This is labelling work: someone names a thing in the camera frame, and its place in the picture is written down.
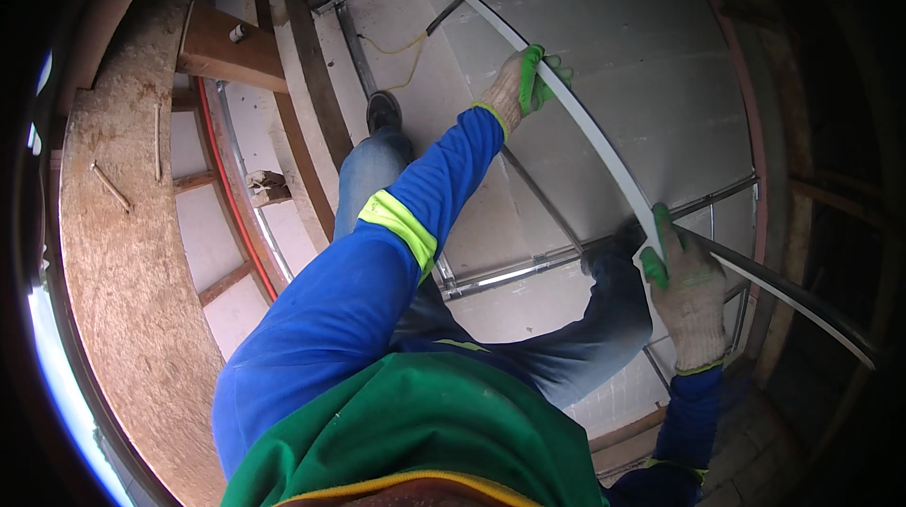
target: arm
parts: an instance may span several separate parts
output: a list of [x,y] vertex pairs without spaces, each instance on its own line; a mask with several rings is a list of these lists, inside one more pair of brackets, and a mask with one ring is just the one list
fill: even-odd
[[[460,210],[531,111],[520,107],[522,66],[541,54],[508,60],[482,100],[371,196],[353,232],[302,270],[229,359],[211,421],[227,477],[268,428],[386,354]],[[534,63],[526,72],[534,81]]]
[[649,467],[629,472],[604,494],[620,505],[694,505],[701,497],[717,432],[725,338],[719,264],[678,234],[666,206],[654,207],[666,261],[642,252],[651,300],[677,349],[671,403]]

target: blue long-sleeve shirt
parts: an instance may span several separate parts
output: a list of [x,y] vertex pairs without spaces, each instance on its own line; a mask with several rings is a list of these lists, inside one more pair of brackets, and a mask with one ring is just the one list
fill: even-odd
[[[375,210],[366,206],[353,233],[316,257],[278,297],[218,380],[212,425],[227,477],[269,428],[388,354],[397,321],[503,143],[504,132],[486,109],[461,114],[383,200],[375,199]],[[456,346],[434,350],[470,355],[531,386],[498,356]],[[664,462],[606,490],[611,503],[696,500],[699,479],[690,468],[708,464],[719,377],[716,368],[674,379],[655,454]]]

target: work glove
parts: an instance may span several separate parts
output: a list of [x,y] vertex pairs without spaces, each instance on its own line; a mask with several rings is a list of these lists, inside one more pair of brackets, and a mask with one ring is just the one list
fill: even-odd
[[640,254],[641,266],[654,308],[676,347],[677,374],[691,375],[723,361],[727,278],[693,235],[671,223],[666,206],[655,204],[652,210],[665,261],[648,247]]
[[497,79],[474,104],[485,107],[495,115],[504,127],[504,137],[513,133],[522,118],[540,110],[547,100],[554,97],[554,92],[535,71],[535,66],[542,59],[567,86],[572,84],[572,68],[561,68],[560,57],[545,57],[545,48],[530,45],[504,62]]

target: red pipe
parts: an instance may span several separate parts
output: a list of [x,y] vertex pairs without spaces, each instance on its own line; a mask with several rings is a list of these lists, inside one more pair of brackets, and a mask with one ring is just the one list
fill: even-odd
[[208,95],[205,93],[204,79],[201,76],[196,76],[195,80],[198,84],[198,95],[201,96],[201,111],[205,114],[205,126],[208,130],[208,138],[211,140],[211,153],[214,155],[214,161],[218,166],[220,182],[224,184],[224,188],[226,189],[226,199],[229,201],[229,208],[233,213],[233,218],[235,218],[235,225],[239,227],[239,234],[242,235],[242,242],[245,244],[245,250],[255,263],[258,275],[261,277],[261,281],[265,283],[267,294],[271,296],[271,301],[273,302],[274,300],[277,300],[277,291],[274,290],[274,285],[271,284],[271,280],[267,277],[267,273],[265,273],[265,266],[261,264],[261,258],[258,257],[258,253],[252,246],[252,239],[248,236],[248,229],[245,229],[245,223],[242,220],[242,216],[239,215],[239,207],[236,206],[233,192],[230,191],[229,188],[229,181],[226,178],[227,169],[224,168],[224,160],[220,157],[220,150],[218,149],[218,140],[214,135],[214,123],[211,121],[211,111],[208,108]]

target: reflective yellow band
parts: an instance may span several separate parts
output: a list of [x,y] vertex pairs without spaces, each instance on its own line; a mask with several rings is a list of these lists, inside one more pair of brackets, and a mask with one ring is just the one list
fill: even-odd
[[432,344],[447,344],[448,346],[462,347],[463,349],[470,349],[473,352],[487,352],[491,353],[491,350],[486,347],[479,346],[475,342],[457,342],[456,340],[451,340],[449,338],[444,338],[443,340],[434,340]]
[[421,268],[419,284],[425,280],[434,267],[434,252],[437,240],[428,233],[425,226],[412,215],[408,208],[387,191],[372,194],[359,212],[359,219],[383,226],[397,234],[409,246],[415,261]]
[[506,123],[504,123],[504,118],[500,117],[500,115],[497,113],[497,111],[494,109],[494,107],[490,104],[485,104],[484,102],[472,102],[472,105],[470,105],[470,107],[483,107],[488,112],[490,112],[491,115],[494,116],[494,118],[500,124],[500,129],[504,130],[504,143],[506,143],[506,140],[509,139],[509,127],[506,127]]
[[385,475],[384,477],[379,477],[376,480],[369,480],[368,482],[351,483],[349,485],[341,485],[330,489],[309,491],[291,497],[285,501],[280,501],[275,507],[288,501],[295,501],[298,499],[327,499],[331,497],[362,495],[365,493],[372,494],[392,487],[393,485],[422,479],[447,480],[449,482],[461,483],[483,493],[491,499],[496,499],[497,501],[504,503],[504,505],[509,505],[510,507],[540,507],[538,503],[527,498],[525,495],[521,495],[500,483],[486,480],[485,478],[477,477],[475,475],[469,475],[467,473],[445,472],[442,470],[415,470],[413,472]]
[[672,460],[655,460],[654,458],[649,458],[648,462],[645,463],[645,467],[650,468],[653,465],[658,465],[658,464],[674,465],[677,468],[682,468],[683,470],[686,470],[687,472],[691,473],[698,480],[698,485],[705,484],[705,475],[708,474],[708,470],[700,470],[699,468],[690,468],[687,465],[682,465],[682,464],[679,464]]

